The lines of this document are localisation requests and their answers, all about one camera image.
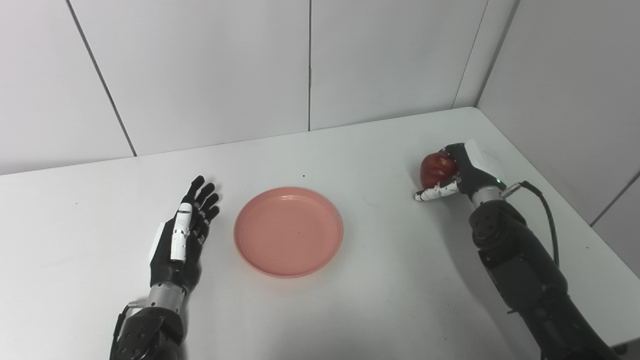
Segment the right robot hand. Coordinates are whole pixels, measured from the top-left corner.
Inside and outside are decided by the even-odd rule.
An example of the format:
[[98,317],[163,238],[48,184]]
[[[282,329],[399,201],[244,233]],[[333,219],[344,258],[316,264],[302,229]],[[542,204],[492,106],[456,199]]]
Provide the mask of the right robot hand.
[[422,189],[414,194],[418,202],[462,194],[479,207],[502,199],[508,187],[498,160],[481,150],[474,140],[446,145],[426,155],[419,177]]

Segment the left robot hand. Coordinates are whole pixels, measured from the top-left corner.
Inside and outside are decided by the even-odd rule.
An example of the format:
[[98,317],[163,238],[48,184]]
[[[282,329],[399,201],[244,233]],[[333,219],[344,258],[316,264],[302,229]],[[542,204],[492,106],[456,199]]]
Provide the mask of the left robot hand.
[[199,175],[179,203],[172,218],[163,223],[154,240],[150,259],[150,284],[171,283],[189,294],[201,277],[202,249],[211,222],[220,213],[220,196],[212,182]]

